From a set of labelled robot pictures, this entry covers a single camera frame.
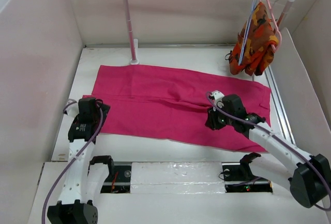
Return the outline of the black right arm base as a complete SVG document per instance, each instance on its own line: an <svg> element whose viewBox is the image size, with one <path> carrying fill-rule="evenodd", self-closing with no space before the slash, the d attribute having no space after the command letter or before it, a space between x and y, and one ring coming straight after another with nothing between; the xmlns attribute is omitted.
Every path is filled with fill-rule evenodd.
<svg viewBox="0 0 331 224"><path fill-rule="evenodd" d="M249 168L249 164L259 157L261 155L258 153L250 153L239 162L221 163L222 171L218 177L224 182L226 193L273 193L271 182L263 177L253 175Z"/></svg>

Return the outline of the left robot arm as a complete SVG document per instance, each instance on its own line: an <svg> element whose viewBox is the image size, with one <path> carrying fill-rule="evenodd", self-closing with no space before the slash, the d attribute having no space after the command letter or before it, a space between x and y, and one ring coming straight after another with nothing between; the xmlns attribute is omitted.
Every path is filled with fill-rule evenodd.
<svg viewBox="0 0 331 224"><path fill-rule="evenodd" d="M68 131L68 162L46 196L42 223L98 222L96 198L104 182L116 175L110 155L92 155L109 110L95 97L72 101L63 109L64 114L75 115Z"/></svg>

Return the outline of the pink trousers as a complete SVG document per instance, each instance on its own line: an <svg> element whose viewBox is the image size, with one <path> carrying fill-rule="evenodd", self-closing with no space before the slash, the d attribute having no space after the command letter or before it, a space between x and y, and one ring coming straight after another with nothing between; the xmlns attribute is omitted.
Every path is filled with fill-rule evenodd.
<svg viewBox="0 0 331 224"><path fill-rule="evenodd" d="M270 118L268 87L198 71L148 65L100 66L92 96L111 107L103 133L169 139L235 152L262 152L232 127L205 126L207 92L238 95L248 112Z"/></svg>

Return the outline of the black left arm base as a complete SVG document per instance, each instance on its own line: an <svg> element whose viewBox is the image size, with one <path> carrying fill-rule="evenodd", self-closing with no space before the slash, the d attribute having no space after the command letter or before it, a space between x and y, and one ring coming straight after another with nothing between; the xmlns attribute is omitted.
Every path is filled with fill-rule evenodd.
<svg viewBox="0 0 331 224"><path fill-rule="evenodd" d="M132 163L115 162L114 174L106 178L101 193L130 193Z"/></svg>

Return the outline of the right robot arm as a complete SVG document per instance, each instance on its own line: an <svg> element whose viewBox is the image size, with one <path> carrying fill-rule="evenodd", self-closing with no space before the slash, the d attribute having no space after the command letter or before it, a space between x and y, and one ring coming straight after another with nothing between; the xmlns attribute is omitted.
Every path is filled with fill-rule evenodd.
<svg viewBox="0 0 331 224"><path fill-rule="evenodd" d="M268 179L286 190L303 207L317 206L330 196L330 165L321 154L312 155L276 134L264 117L247 113L239 96L225 96L220 91L207 92L211 107L207 110L205 126L220 130L231 126L237 133L258 144L280 163L250 153L240 160L241 177L252 183Z"/></svg>

